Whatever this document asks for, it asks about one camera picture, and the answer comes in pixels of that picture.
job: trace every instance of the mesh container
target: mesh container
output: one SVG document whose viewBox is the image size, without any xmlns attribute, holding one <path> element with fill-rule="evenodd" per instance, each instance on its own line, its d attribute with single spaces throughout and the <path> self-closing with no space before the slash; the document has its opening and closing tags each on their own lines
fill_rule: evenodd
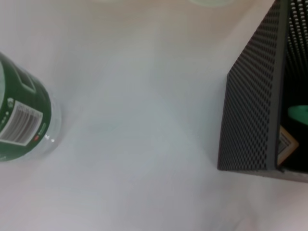
<svg viewBox="0 0 308 231">
<path fill-rule="evenodd" d="M 231 68 L 218 169 L 308 181 L 308 167 L 298 165 L 308 147 L 277 165 L 280 125 L 293 128 L 287 108 L 308 105 L 307 22 L 308 0 L 276 0 Z"/>
</svg>

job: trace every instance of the barcode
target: barcode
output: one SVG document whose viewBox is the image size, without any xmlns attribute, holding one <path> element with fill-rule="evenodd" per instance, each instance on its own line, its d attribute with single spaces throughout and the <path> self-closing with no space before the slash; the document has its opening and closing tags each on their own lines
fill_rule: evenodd
<svg viewBox="0 0 308 231">
<path fill-rule="evenodd" d="M 278 154 L 282 153 L 287 147 L 289 147 L 291 142 L 287 137 L 280 133 L 279 143 L 278 143 Z"/>
<path fill-rule="evenodd" d="M 43 113 L 15 101 L 9 121 L 0 133 L 0 142 L 26 146 L 36 134 Z"/>
</svg>

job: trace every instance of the white table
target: white table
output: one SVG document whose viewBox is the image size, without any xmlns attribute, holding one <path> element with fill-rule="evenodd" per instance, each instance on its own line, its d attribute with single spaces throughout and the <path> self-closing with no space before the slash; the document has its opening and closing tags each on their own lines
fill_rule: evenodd
<svg viewBox="0 0 308 231">
<path fill-rule="evenodd" d="M 127 1 L 0 0 L 0 51 L 64 108 L 52 154 L 0 164 L 0 229 L 306 231 L 307 184 L 216 170 L 226 74 L 273 1 Z"/>
</svg>

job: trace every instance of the green bottle label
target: green bottle label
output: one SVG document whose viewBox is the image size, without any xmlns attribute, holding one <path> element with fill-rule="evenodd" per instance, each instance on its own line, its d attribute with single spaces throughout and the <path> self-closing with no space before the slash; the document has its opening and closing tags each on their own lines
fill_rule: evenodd
<svg viewBox="0 0 308 231">
<path fill-rule="evenodd" d="M 0 161 L 19 158 L 44 138 L 51 101 L 44 86 L 0 53 Z"/>
</svg>

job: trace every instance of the bottle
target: bottle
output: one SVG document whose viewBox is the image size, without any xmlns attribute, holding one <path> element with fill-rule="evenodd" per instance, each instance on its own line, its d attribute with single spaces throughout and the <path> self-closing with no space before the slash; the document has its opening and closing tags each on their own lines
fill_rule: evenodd
<svg viewBox="0 0 308 231">
<path fill-rule="evenodd" d="M 0 161 L 51 152 L 61 118 L 42 83 L 0 53 Z"/>
</svg>

